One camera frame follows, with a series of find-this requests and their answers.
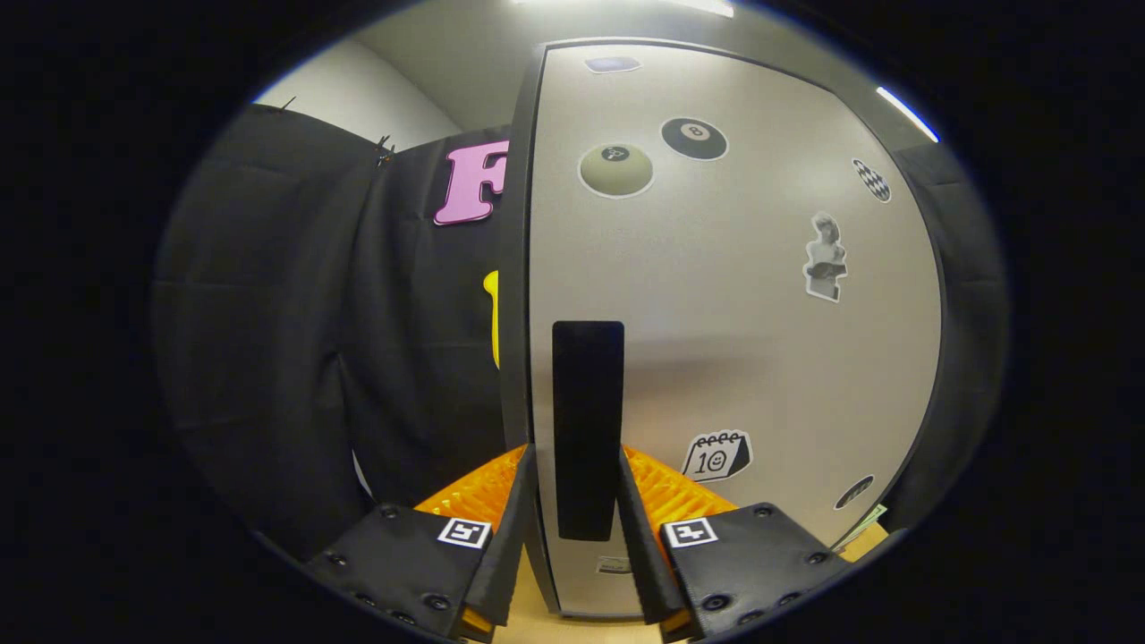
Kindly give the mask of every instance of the ceiling light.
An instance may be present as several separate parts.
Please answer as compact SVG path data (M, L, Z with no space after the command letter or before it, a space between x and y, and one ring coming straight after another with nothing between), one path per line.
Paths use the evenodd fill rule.
M523 5L526 2L532 2L534 5L540 5L544 2L556 3L560 0L513 0L516 5ZM718 16L724 16L725 18L731 18L735 15L735 8L727 0L661 0L663 2L671 2L672 5L684 5L685 7L692 7L693 9L700 9L701 11L708 11L710 14L716 14Z
M915 127L922 129L923 134L930 138L931 141L938 143L938 134L934 134L934 132L930 127L926 127L926 124L923 123L923 119L918 118L918 116L915 115L915 112L910 111L910 108L902 104L902 101L900 101L894 94L891 94L890 92L887 92L882 87L879 87L875 92L878 93L879 96L886 99L886 102L891 103L895 108L899 108L899 111L905 113L907 118L910 119L910 123L915 124Z

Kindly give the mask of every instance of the calendar sticker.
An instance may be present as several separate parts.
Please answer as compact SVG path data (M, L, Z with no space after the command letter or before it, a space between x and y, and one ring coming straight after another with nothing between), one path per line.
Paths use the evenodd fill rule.
M696 482L734 477L751 464L751 438L747 432L718 431L700 434L688 443L684 476Z

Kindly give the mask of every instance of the white wall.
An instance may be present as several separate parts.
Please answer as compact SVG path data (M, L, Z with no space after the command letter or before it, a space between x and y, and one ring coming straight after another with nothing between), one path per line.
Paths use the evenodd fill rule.
M254 100L322 119L405 150L460 128L412 83L372 50L344 40L278 80Z

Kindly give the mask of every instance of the wooden floor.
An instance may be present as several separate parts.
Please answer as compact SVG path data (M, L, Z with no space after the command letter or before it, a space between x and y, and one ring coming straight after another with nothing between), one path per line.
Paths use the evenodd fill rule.
M496 644L660 644L660 628L642 621L594 621L550 614L540 596L529 558L521 553L516 589L508 610L508 625L497 627Z

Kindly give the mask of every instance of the sticker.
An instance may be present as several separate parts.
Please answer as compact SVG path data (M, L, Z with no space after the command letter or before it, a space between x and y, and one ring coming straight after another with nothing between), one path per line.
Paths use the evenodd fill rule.
M633 71L642 68L640 61L632 56L606 56L603 58L589 58L584 62L592 73L613 73L615 71Z
M745 432L712 432L692 439L680 472L696 482L718 481L750 464L751 438Z
M870 487L870 484L872 482L875 482L875 474L863 477L862 480L851 486L851 489L846 490L843 496L839 497L839 500L835 503L835 509L842 510L847 503L854 501L855 496L867 492L867 488Z
M660 127L664 142L695 160L716 160L727 154L727 138L714 125L698 118L669 119Z
M664 524L664 528L668 531L668 541L672 548L689 548L719 541L706 517Z
M492 524L485 521L469 521L467 519L450 519L445 524L445 529L437 535L437 541L464 545L466 548L481 549L485 544L485 537Z
M867 164L855 158L851 159L851 165L855 166L859 179L862 179L863 186L867 186L867 189L870 190L871 195L875 195L876 199L884 204L891 201L891 186L887 184L886 179L883 179L882 174L867 167Z
M843 248L842 231L835 218L826 212L811 218L811 227L819 237L807 244L807 264L803 266L807 280L807 294L829 301L839 301L839 277L847 276L844 262L847 251Z
M652 159L629 143L597 146L577 162L577 176L590 191L609 199L634 197L653 183Z
M495 141L469 148L453 150L445 156L452 168L445 204L433 215L437 226L452 226L482 220L493 211L493 204L481 199L485 186L493 195L505 190L505 164L508 141Z
M497 332L497 272L493 270L481 282L485 292L493 298L493 364L500 369L500 340Z
M597 572L609 575L632 574L632 564L627 557L601 557L597 559Z

